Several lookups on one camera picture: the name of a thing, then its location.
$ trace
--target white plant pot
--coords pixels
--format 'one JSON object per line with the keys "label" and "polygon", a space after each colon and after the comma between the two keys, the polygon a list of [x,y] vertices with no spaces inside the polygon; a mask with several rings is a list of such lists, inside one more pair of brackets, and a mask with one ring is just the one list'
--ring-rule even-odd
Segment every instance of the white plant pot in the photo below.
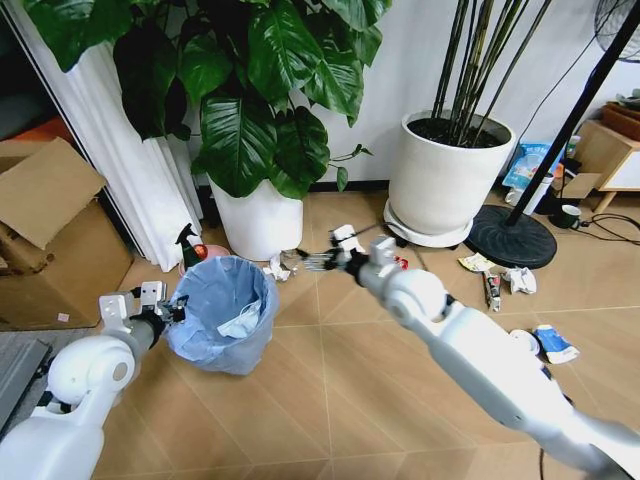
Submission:
{"label": "white plant pot", "polygon": [[229,245],[237,255],[266,261],[300,245],[302,201],[280,195],[269,180],[241,198],[232,197],[210,178],[209,184]]}
{"label": "white plant pot", "polygon": [[[402,119],[402,137],[389,183],[391,209],[406,227],[417,234],[442,236],[468,234],[500,168],[515,142],[513,131],[496,121],[485,129],[502,145],[491,148],[460,148],[426,140],[407,125],[430,115],[423,111]],[[474,123],[481,117],[474,118]]]}

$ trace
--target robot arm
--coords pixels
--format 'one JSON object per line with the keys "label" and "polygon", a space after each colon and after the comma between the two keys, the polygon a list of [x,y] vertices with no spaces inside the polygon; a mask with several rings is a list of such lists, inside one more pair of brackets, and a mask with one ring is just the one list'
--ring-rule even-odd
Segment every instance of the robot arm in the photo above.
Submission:
{"label": "robot arm", "polygon": [[353,275],[502,425],[529,434],[551,456],[597,478],[640,479],[639,435],[574,409],[544,364],[491,318],[455,300],[434,274],[397,265],[393,238],[378,237],[365,255],[355,235],[350,225],[332,232],[334,248],[308,256],[307,268]]}
{"label": "robot arm", "polygon": [[132,292],[100,297],[100,335],[77,340],[55,357],[38,406],[0,444],[3,479],[91,478],[109,411],[165,325],[184,319],[187,298],[172,306],[165,293],[162,282],[143,283],[137,314]]}

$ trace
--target soil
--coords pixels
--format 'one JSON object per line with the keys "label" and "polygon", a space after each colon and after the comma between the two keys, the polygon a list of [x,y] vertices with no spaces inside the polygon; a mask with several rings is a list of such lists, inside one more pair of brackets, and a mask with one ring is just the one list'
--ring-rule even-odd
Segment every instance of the soil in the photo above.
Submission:
{"label": "soil", "polygon": [[446,118],[421,118],[409,122],[407,127],[413,133],[426,140],[441,143],[443,145],[451,145],[453,147],[462,148],[491,148],[502,145],[503,142],[498,140],[495,136],[482,130],[478,141],[472,147],[470,145],[473,139],[476,138],[478,129],[475,127],[469,127],[469,133],[467,134],[468,144],[463,142],[461,145],[456,145],[455,141],[449,141],[449,125],[450,122]]}

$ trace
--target cardboard box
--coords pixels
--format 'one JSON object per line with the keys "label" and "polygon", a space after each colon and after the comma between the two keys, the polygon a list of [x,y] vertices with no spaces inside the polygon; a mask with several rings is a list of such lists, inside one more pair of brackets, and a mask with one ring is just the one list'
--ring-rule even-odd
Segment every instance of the cardboard box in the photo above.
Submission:
{"label": "cardboard box", "polygon": [[0,331],[98,323],[132,262],[94,199],[104,185],[64,140],[0,143]]}
{"label": "cardboard box", "polygon": [[[583,199],[595,188],[601,175],[599,173],[578,173],[573,178],[566,178],[564,183],[563,198]],[[562,180],[556,178],[551,184],[556,193],[560,194]]]}

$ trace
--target trash can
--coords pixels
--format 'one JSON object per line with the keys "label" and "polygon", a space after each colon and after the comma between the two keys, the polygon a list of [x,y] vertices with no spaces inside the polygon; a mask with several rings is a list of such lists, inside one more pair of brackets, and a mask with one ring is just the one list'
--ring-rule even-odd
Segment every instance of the trash can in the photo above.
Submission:
{"label": "trash can", "polygon": [[186,318],[165,333],[171,350],[203,370],[250,373],[271,340],[275,281],[244,258],[214,257],[187,271],[172,302],[183,295]]}

